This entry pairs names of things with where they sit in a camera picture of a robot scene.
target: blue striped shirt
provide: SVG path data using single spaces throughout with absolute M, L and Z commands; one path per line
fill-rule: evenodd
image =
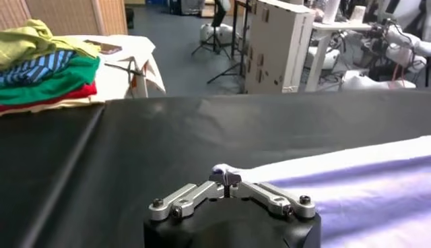
M 74 54 L 73 51 L 60 50 L 0 71 L 0 87 L 38 83 L 66 67 Z

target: gray floor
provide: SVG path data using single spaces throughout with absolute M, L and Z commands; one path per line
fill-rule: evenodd
M 195 56 L 191 56 L 191 52 L 199 45 L 201 25 L 210 23 L 211 19 L 170 15 L 166 13 L 165 7 L 154 5 L 133 7 L 133 10 L 135 27 L 129 30 L 129 34 L 146 36 L 155 44 L 156 49 L 153 55 L 162 74 L 167 96 L 205 96 L 239 92 L 239 84 L 243 82 L 240 77 L 221 77 L 210 85 L 206 84 L 213 76 L 232 65 L 227 56 L 223 53 L 216 55 L 205 49 L 201 49 Z M 232 17 L 226 16 L 223 23 L 232 25 Z M 347 47 L 343 57 L 349 64 L 354 56 L 360 54 L 360 51 L 356 51 L 358 49 L 352 46 Z M 338 63 L 334 70 L 344 71 L 345 69 L 344 64 Z M 406 75 L 406 79 L 412 81 L 413 76 Z M 424 87 L 424 71 L 417 80 L 417 86 Z M 150 90 L 150 96 L 163 96 L 163 94 Z

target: purple cloth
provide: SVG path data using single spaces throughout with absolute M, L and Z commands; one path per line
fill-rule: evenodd
M 309 195 L 322 217 L 323 247 L 429 247 L 431 136 L 215 171 Z

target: bolt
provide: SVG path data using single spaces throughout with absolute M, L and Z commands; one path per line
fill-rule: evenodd
M 299 197 L 299 203 L 302 205 L 308 205 L 311 203 L 311 198 L 308 195 L 301 195 Z
M 181 209 L 180 208 L 174 208 L 172 210 L 172 216 L 174 218 L 181 218 Z
M 163 199 L 156 198 L 153 200 L 153 207 L 160 208 L 161 206 L 163 206 L 163 203 Z
M 293 212 L 293 209 L 290 205 L 286 205 L 283 207 L 284 215 L 290 215 L 290 214 L 292 214 L 292 212 Z

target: folded clothes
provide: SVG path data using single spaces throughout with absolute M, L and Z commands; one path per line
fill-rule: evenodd
M 68 66 L 40 84 L 0 89 L 0 104 L 26 104 L 62 96 L 94 81 L 100 59 L 73 57 Z
M 91 104 L 98 104 L 103 103 L 104 101 L 93 99 L 91 96 L 84 97 L 84 98 L 77 98 L 77 99 L 65 99 L 61 100 L 60 102 L 54 103 L 54 104 L 38 104 L 35 106 L 31 106 L 29 108 L 17 108 L 17 109 L 9 109 L 8 111 L 2 111 L 0 112 L 0 116 L 8 115 L 8 114 L 16 114 L 16 113 L 37 113 L 40 111 L 47 111 L 50 109 L 63 109 L 63 108 L 76 108 L 79 106 L 88 106 Z
M 28 109 L 32 106 L 36 106 L 36 105 L 41 105 L 41 104 L 54 104 L 57 102 L 60 102 L 62 100 L 65 99 L 77 99 L 77 98 L 85 98 L 88 96 L 92 96 L 97 94 L 97 89 L 96 89 L 96 83 L 91 83 L 91 84 L 84 84 L 82 87 L 80 87 L 79 89 L 76 89 L 74 91 L 71 91 L 69 93 L 66 93 L 65 95 L 53 98 L 53 99 L 49 99 L 49 100 L 43 100 L 40 102 L 33 102 L 33 103 L 28 103 L 28 104 L 16 104 L 16 105 L 0 105 L 0 112 L 3 111 L 8 111 L 11 109 Z
M 37 83 L 64 68 L 74 54 L 74 51 L 60 50 L 0 71 L 0 87 Z
M 0 32 L 0 70 L 56 50 L 71 50 L 81 56 L 96 58 L 100 47 L 72 37 L 53 36 L 44 22 L 28 20 L 24 27 Z

